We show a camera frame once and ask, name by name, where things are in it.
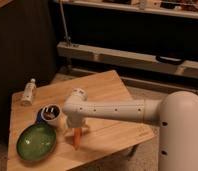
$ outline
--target orange carrot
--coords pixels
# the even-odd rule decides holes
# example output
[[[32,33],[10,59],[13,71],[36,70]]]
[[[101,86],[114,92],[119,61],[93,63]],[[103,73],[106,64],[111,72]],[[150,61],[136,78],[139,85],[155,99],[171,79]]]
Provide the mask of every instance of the orange carrot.
[[[80,144],[80,141],[81,141],[81,132],[82,132],[82,129],[81,128],[74,128],[74,148],[75,150],[78,149],[79,147],[79,144]]]

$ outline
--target white object on shelf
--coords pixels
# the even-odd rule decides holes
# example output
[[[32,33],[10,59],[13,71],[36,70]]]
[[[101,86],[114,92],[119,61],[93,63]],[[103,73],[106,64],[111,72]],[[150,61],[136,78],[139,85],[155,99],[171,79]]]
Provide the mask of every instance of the white object on shelf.
[[[21,105],[30,106],[33,103],[33,99],[36,92],[36,80],[32,78],[25,86],[25,90],[22,94]]]

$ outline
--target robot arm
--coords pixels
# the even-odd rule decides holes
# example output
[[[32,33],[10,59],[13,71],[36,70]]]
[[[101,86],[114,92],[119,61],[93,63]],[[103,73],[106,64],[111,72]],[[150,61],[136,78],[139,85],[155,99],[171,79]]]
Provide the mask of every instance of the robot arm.
[[[88,102],[86,93],[75,89],[64,103],[69,127],[81,127],[85,117],[154,124],[158,121],[160,100]]]
[[[154,123],[160,126],[159,171],[198,171],[198,96],[175,92],[163,100],[88,102],[75,89],[65,101],[68,126],[81,127],[85,117]]]

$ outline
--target green plate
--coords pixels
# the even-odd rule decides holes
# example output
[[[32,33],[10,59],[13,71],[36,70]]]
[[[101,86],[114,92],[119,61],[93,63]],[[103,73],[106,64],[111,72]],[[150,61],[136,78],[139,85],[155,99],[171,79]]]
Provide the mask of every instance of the green plate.
[[[44,159],[55,144],[55,130],[46,123],[36,123],[22,132],[16,147],[23,160],[34,162]]]

